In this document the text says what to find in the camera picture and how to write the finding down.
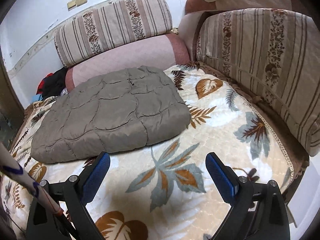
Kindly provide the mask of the light blue cloth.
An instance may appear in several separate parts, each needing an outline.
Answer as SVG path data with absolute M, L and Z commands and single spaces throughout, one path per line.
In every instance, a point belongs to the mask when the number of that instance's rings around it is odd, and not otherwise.
M 36 94 L 36 95 L 32 96 L 31 103 L 37 102 L 37 101 L 42 101 L 42 100 L 43 100 L 42 94 Z

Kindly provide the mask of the pink bolster pillow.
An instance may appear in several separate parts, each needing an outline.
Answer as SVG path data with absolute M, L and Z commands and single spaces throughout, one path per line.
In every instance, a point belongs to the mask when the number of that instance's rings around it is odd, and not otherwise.
M 188 50 L 178 35 L 154 36 L 105 51 L 69 68 L 66 88 L 70 92 L 92 77 L 121 69 L 149 66 L 166 70 L 189 62 Z

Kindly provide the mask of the olive quilted hooded jacket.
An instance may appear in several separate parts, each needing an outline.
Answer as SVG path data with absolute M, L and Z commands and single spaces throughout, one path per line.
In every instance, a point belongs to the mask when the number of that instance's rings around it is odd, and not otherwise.
M 155 67 L 87 80 L 50 107 L 31 143 L 44 164 L 143 148 L 181 134 L 191 114 L 173 81 Z

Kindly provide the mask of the striped floral back cushion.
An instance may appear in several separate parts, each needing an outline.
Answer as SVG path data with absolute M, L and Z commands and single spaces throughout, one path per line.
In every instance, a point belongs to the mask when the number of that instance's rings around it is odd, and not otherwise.
M 166 34 L 172 17 L 165 0 L 119 0 L 61 26 L 54 43 L 64 67 L 119 46 Z

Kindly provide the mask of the dark clothes pile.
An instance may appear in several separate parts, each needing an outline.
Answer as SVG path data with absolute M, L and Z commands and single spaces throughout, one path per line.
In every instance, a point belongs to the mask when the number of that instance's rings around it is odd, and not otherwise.
M 55 73 L 49 73 L 38 85 L 36 94 L 44 99 L 51 96 L 59 96 L 66 87 L 67 68 L 61 68 Z

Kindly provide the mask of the striped floral side cushion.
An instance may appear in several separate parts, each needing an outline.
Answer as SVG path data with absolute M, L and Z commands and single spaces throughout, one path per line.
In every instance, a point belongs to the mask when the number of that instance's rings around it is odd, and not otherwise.
M 196 57 L 263 98 L 306 152 L 319 154 L 319 30 L 312 18 L 269 8 L 210 16 Z

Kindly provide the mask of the pink corner pillow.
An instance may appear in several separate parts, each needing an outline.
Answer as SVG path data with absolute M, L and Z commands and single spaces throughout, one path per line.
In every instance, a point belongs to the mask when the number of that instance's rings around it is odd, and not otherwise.
M 247 8 L 272 8 L 285 9 L 300 12 L 310 16 L 300 0 L 217 0 L 206 2 L 204 0 L 187 0 L 185 4 L 185 16 L 179 25 L 179 37 L 185 42 L 189 57 L 196 60 L 196 43 L 202 23 L 209 16 L 224 11 Z

